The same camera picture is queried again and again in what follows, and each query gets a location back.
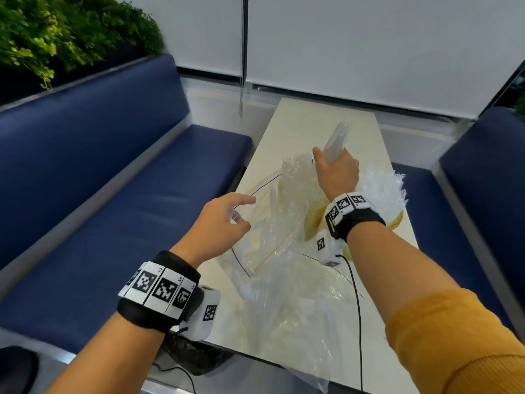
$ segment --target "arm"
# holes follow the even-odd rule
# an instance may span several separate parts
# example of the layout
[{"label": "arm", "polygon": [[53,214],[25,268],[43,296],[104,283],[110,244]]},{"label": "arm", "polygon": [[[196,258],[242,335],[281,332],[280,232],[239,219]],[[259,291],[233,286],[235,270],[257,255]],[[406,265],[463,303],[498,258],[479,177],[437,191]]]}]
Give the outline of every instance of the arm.
[{"label": "arm", "polygon": [[[330,201],[353,192],[358,161],[343,151],[327,165],[314,149]],[[471,291],[380,223],[354,226],[347,243],[386,337],[422,394],[525,392],[525,347]]]},{"label": "arm", "polygon": [[[188,233],[170,251],[197,269],[238,242],[250,224],[229,212],[239,204],[254,204],[254,196],[229,193],[208,202]],[[138,327],[119,313],[106,322],[46,391],[47,394],[138,393],[159,350],[164,334]]]},{"label": "arm", "polygon": [[[346,150],[332,165],[325,162],[319,148],[314,148],[313,155],[319,185],[330,202],[355,190],[359,162]],[[356,225],[347,243],[355,269],[384,322],[418,298],[459,287],[440,266],[383,224]]]}]

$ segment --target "white table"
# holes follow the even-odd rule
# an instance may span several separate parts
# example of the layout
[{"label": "white table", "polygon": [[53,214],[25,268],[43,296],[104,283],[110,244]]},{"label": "white table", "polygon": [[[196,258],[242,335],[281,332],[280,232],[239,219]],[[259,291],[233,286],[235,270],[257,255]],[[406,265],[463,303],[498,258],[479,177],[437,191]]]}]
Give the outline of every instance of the white table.
[{"label": "white table", "polygon": [[[374,163],[384,169],[392,168],[374,113],[282,98],[237,191],[248,190],[259,180],[278,170],[283,158],[311,151],[314,146],[322,148],[339,122],[349,123],[350,133],[345,147],[359,159],[361,165]],[[402,223],[395,232],[417,246],[406,211]],[[339,265],[338,270],[349,276],[345,264]],[[202,275],[200,282],[220,290],[222,296],[213,330],[207,342],[257,357],[249,353],[246,337],[239,329],[238,318],[243,301],[226,273],[215,260],[201,265],[199,272]],[[399,364],[394,351],[386,341],[384,323],[375,305],[358,275],[354,275],[358,290],[364,294],[364,298],[360,298],[364,390],[372,394],[416,394],[416,387],[409,374]],[[337,330],[342,351],[342,365],[331,370],[330,380],[359,389],[357,310],[351,315],[338,314]],[[265,360],[279,364],[278,359]]]}]

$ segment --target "mustard sweater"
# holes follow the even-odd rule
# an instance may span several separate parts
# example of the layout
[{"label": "mustard sweater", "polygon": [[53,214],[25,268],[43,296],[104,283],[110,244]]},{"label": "mustard sweater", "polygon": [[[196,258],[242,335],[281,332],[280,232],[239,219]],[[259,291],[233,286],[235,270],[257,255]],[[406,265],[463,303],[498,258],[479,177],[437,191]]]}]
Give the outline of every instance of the mustard sweater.
[{"label": "mustard sweater", "polygon": [[421,394],[525,394],[525,347],[471,291],[416,300],[386,337]]}]

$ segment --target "planter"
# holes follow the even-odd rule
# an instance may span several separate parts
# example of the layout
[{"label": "planter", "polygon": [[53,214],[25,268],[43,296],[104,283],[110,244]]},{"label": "planter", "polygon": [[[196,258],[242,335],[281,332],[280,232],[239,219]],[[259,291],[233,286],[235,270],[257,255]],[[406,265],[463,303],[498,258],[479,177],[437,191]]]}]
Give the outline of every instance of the planter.
[{"label": "planter", "polygon": [[[68,84],[147,55],[144,47],[121,42],[115,48],[107,50],[103,61],[94,65],[80,66],[70,72],[65,71],[59,60],[51,60],[50,66],[55,70],[55,78],[51,84],[53,87]],[[45,91],[41,83],[41,79],[27,69],[0,65],[0,105]]]}]

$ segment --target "blue upholstery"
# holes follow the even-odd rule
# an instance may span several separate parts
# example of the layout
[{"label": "blue upholstery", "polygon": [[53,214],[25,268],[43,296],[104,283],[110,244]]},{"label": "blue upholstery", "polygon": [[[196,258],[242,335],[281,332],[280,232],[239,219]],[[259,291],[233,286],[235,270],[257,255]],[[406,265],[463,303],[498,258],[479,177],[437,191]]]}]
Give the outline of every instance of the blue upholstery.
[{"label": "blue upholstery", "polygon": [[489,109],[440,163],[525,307],[525,122]]},{"label": "blue upholstery", "polygon": [[419,249],[460,286],[476,293],[483,305],[514,331],[436,178],[429,170],[398,163],[392,166],[405,174],[406,209]]},{"label": "blue upholstery", "polygon": [[80,351],[136,268],[227,191],[251,146],[244,135],[188,128],[0,302],[0,326]]},{"label": "blue upholstery", "polygon": [[0,112],[0,268],[188,112],[167,54]]}]

